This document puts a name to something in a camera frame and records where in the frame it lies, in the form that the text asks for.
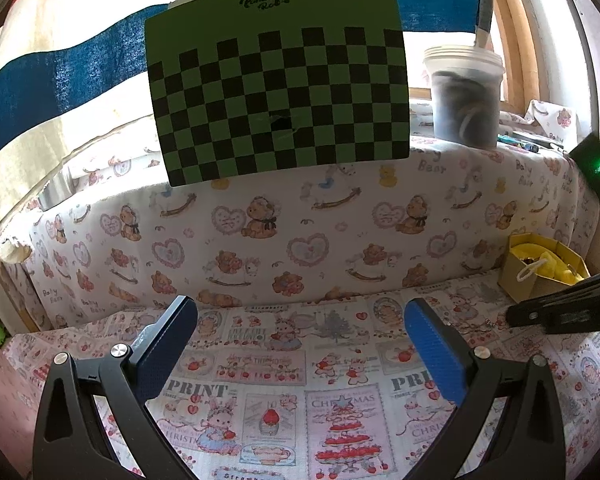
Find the octagonal wooden jewelry box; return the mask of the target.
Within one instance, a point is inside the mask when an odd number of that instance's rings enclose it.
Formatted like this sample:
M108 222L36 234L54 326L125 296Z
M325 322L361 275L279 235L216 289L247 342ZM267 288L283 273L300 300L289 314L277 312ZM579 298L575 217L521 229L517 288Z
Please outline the octagonal wooden jewelry box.
M562 292L591 276L567 245L538 234L511 235L498 284L518 302Z

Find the yellow cloth in box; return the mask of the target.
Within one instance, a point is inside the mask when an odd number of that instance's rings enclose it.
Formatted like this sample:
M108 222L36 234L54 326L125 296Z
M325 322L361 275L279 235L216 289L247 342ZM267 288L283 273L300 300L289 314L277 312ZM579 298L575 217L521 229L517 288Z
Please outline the yellow cloth in box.
M556 252L541 245L522 243L509 252L524 264L524 268L516 276L518 283L527 281L532 275L566 285L574 285L584 280L584 276L560 258Z

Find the pink fabric bag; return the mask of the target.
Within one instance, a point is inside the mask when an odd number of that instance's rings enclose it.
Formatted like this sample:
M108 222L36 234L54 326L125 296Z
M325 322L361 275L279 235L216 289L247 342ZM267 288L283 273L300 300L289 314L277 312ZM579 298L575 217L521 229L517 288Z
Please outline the pink fabric bag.
M38 401L0 349L0 450L25 477L32 466Z

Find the plastic jar with dark contents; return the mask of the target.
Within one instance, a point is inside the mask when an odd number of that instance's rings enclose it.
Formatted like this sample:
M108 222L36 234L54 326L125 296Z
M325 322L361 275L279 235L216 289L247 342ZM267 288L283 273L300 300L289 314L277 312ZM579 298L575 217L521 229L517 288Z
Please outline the plastic jar with dark contents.
M504 64L485 48L433 47L425 51L434 135L488 150L498 142Z

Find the christmas print cloth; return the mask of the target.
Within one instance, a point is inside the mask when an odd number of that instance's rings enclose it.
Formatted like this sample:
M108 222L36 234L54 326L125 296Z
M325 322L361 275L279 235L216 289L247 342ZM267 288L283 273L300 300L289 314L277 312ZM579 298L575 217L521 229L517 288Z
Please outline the christmas print cloth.
M203 479L400 478L454 408L405 333L415 298L471 347L545 359L574 478L600 448L600 332L509 327L494 271L370 295L334 288L312 302L197 292L196 330L148 411Z

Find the teddy bear print cloth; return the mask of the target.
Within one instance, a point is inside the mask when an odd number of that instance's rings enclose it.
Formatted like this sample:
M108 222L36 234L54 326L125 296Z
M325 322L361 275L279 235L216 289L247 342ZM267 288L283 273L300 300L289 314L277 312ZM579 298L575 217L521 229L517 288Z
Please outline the teddy bear print cloth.
M490 270L509 237L585 255L600 206L554 150L438 140L411 107L411 154L174 188L142 118L69 162L73 196L20 216L29 257L0 275L29 330L187 295L214 308L346 300Z

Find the striped Hermes blanket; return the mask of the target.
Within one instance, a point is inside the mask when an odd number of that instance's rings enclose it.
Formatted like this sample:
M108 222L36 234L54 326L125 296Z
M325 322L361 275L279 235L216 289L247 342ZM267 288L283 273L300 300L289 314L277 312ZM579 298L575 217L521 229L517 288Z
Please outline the striped Hermes blanket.
M149 118L145 25L192 0L14 0L0 28L0 260L29 257L21 213L77 154ZM396 0L406 32L489 38L492 0Z

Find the green checkered tissue box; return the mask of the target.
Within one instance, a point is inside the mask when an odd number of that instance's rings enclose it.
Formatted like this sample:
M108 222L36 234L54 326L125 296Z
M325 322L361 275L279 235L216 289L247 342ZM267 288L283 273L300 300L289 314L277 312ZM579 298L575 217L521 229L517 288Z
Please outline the green checkered tissue box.
M174 186L410 154L396 0L192 0L145 47Z

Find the wooden window frame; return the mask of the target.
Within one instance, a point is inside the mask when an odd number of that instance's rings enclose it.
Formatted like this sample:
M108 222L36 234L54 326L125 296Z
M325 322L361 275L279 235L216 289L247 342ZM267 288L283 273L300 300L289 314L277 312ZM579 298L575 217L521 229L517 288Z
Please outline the wooden window frame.
M496 32L486 42L494 48L495 39L504 58L504 100L506 112L524 114L531 100L539 99L539 61L531 26L522 0L493 0Z

